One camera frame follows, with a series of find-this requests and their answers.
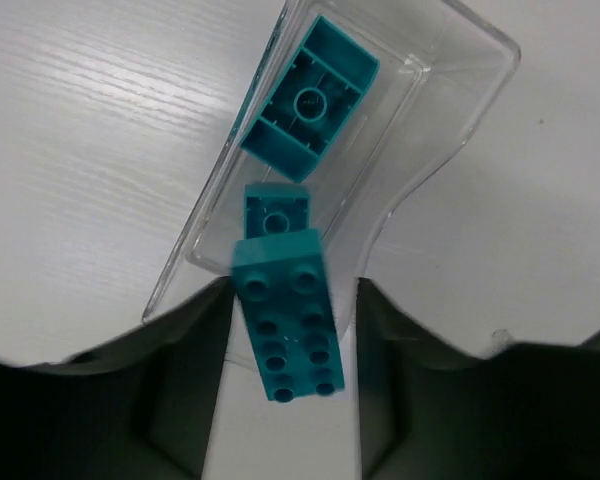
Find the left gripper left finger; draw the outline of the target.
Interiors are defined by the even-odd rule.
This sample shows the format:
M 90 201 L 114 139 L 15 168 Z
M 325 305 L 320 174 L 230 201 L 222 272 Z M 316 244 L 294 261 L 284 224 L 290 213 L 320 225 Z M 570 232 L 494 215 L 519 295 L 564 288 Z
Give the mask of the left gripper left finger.
M 220 277 L 65 362 L 0 361 L 0 479 L 199 479 L 234 290 Z

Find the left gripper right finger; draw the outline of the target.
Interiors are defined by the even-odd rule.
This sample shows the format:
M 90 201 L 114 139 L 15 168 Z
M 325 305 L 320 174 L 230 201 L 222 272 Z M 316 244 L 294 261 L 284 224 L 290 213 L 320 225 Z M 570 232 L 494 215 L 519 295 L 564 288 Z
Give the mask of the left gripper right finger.
M 477 359 L 363 278 L 355 344 L 362 478 L 600 479 L 600 332 Z

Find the teal long lego brick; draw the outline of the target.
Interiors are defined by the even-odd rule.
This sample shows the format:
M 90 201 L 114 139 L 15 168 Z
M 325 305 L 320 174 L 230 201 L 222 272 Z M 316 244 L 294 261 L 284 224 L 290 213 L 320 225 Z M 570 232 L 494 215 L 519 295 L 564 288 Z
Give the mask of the teal long lego brick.
M 268 400 L 345 389 L 318 230 L 238 241 L 231 279 Z

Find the teal oval lego piece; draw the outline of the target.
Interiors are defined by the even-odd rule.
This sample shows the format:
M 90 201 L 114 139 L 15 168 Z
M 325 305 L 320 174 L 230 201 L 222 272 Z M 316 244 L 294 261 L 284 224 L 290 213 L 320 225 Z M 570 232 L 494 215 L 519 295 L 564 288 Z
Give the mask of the teal oval lego piece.
M 319 15 L 241 140 L 243 150 L 300 183 L 338 138 L 379 61 Z

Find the small teal lego brick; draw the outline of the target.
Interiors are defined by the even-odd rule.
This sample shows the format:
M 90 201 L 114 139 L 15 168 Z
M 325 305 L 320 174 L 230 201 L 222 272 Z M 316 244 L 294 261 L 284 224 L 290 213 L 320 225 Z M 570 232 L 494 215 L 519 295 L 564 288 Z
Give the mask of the small teal lego brick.
M 309 191 L 293 183 L 251 183 L 244 190 L 246 239 L 305 230 L 310 223 Z

